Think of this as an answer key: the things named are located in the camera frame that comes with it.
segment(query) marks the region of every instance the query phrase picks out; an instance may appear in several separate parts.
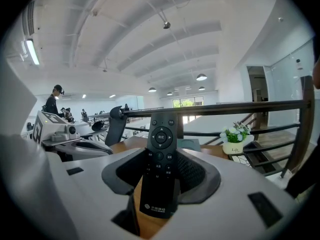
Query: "fluorescent light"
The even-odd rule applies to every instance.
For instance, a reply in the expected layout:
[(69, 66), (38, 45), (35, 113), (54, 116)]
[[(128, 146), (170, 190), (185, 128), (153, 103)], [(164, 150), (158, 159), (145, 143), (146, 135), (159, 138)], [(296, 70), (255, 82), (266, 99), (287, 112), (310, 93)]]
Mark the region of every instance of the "fluorescent light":
[(208, 77), (205, 74), (200, 74), (196, 77), (197, 81), (203, 81), (206, 80)]
[(149, 93), (155, 93), (156, 91), (157, 91), (156, 88), (151, 87), (148, 92), (149, 92)]
[(38, 60), (38, 57), (37, 57), (37, 54), (36, 54), (34, 41), (32, 39), (28, 39), (26, 41), (26, 45), (28, 46), (28, 49), (29, 49), (31, 58), (33, 60), (33, 63), (36, 64), (36, 65), (39, 65), (40, 63), (39, 63), (39, 60)]

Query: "black cap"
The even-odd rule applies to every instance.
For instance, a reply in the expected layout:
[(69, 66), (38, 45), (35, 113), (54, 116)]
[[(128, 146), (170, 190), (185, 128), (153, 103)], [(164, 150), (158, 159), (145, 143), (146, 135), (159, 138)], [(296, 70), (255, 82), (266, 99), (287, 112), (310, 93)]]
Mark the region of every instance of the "black cap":
[(53, 88), (56, 89), (59, 93), (61, 93), (63, 95), (65, 94), (65, 91), (64, 91), (64, 89), (62, 89), (60, 84), (55, 85)]

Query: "white flower pot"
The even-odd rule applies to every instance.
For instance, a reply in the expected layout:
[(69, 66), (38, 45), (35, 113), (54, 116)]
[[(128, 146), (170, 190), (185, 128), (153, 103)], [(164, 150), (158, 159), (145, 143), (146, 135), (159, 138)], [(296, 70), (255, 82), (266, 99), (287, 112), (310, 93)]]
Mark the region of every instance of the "white flower pot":
[(222, 150), (227, 155), (241, 154), (244, 150), (244, 145), (243, 145), (243, 142), (238, 142), (238, 143), (225, 142), (222, 145)]

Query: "remote control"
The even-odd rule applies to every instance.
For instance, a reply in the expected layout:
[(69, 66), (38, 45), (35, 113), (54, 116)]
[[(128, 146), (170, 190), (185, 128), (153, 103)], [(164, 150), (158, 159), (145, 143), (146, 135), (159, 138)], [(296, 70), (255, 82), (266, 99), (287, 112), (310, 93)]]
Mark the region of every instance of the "remote control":
[(176, 113), (151, 115), (140, 211), (156, 218), (170, 218), (176, 207), (177, 119)]

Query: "wooden table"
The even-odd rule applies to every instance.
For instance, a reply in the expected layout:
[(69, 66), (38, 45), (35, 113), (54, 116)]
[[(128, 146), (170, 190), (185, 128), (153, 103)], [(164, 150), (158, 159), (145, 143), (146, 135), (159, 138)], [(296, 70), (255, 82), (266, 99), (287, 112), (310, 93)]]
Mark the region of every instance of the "wooden table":
[[(148, 142), (148, 139), (146, 138), (133, 136), (117, 144), (112, 145), (110, 148), (113, 150), (115, 154), (117, 154), (130, 149), (146, 148), (147, 142)], [(201, 145), (201, 151), (205, 154), (209, 154), (215, 157), (229, 159), (228, 155), (226, 155), (223, 152), (222, 146)], [(140, 227), (140, 237), (144, 239), (150, 239), (170, 219), (151, 217), (139, 211), (141, 187), (142, 187), (142, 177), (134, 189), (133, 198), (134, 198), (136, 216), (137, 216), (138, 224)]]

